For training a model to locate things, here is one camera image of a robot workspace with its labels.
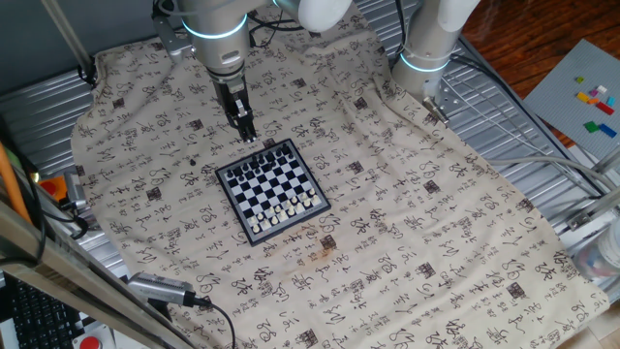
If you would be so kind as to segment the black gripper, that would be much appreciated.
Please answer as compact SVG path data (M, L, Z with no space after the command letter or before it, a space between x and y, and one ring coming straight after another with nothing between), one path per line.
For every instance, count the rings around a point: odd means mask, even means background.
M237 129L244 141L254 142L257 135L244 72L229 75L212 74L211 77L218 102L230 125Z

